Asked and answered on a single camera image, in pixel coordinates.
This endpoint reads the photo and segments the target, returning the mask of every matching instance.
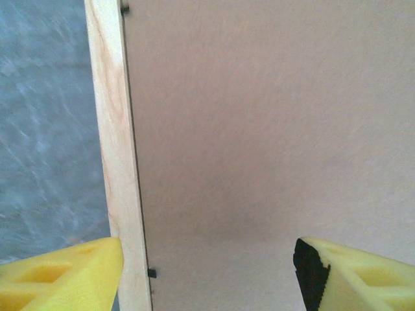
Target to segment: wooden strip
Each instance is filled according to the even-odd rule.
[[[121,239],[121,311],[151,310],[134,133],[118,0],[85,0],[108,216]]]

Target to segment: beige board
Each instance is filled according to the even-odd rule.
[[[156,311],[304,310],[304,235],[414,263],[413,1],[129,4]]]

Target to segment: wood grain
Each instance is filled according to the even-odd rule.
[[[108,216],[124,251],[120,309],[151,310],[119,2],[85,5]]]

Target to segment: gray textured surface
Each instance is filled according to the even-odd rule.
[[[0,4],[0,263],[110,234],[82,0]]]

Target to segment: small black fastener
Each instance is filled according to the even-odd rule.
[[[156,269],[154,269],[154,268],[147,269],[147,275],[148,275],[148,277],[151,277],[153,279],[156,279],[157,278],[157,271],[156,271]]]
[[[130,6],[129,5],[122,5],[121,6],[121,14],[128,14],[130,12]]]

